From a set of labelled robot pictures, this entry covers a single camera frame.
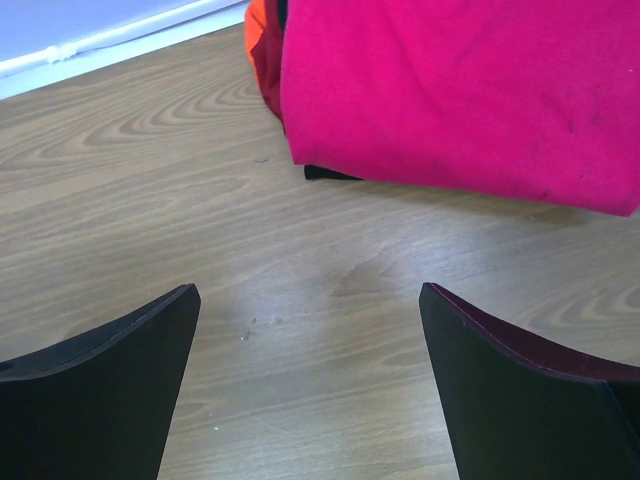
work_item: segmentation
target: laminate floor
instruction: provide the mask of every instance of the laminate floor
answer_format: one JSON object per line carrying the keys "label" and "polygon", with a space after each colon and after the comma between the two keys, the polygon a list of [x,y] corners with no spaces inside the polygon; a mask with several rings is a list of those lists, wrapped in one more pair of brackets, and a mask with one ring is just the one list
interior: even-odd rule
{"label": "laminate floor", "polygon": [[640,365],[640,218],[306,182],[232,28],[0,103],[0,360],[185,282],[161,480],[457,478],[424,281]]}

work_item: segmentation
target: pink towel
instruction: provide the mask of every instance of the pink towel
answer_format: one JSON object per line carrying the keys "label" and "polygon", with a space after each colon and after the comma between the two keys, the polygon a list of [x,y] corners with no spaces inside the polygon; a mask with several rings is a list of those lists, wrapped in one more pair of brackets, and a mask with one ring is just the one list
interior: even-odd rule
{"label": "pink towel", "polygon": [[640,0],[289,0],[294,162],[631,215]]}

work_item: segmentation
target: black object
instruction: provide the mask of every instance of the black object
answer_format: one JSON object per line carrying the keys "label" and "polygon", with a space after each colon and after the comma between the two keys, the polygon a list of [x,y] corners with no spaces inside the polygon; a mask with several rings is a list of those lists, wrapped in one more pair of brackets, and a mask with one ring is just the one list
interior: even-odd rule
{"label": "black object", "polygon": [[333,170],[329,170],[328,168],[316,167],[315,165],[304,166],[304,178],[306,178],[307,180],[360,180],[357,177],[352,177],[351,175],[335,172]]}
{"label": "black object", "polygon": [[199,310],[182,286],[0,363],[0,478],[155,480]]}
{"label": "black object", "polygon": [[278,0],[278,23],[280,24],[280,30],[283,32],[287,26],[287,16],[289,13],[289,0]]}
{"label": "black object", "polygon": [[420,310],[461,480],[640,479],[640,368],[571,350],[438,285]]}

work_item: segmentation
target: white baseboard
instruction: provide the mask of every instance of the white baseboard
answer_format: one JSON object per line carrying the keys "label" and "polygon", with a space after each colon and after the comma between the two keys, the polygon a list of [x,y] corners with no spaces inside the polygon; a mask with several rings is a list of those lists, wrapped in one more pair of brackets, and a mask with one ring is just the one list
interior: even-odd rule
{"label": "white baseboard", "polygon": [[111,47],[0,78],[0,100],[242,23],[248,1]]}

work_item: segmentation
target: fabric pile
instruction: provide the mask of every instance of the fabric pile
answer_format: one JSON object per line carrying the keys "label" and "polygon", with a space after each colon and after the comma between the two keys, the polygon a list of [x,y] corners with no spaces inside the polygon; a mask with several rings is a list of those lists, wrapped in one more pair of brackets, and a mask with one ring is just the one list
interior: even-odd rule
{"label": "fabric pile", "polygon": [[640,204],[640,2],[253,0],[245,29],[308,178]]}

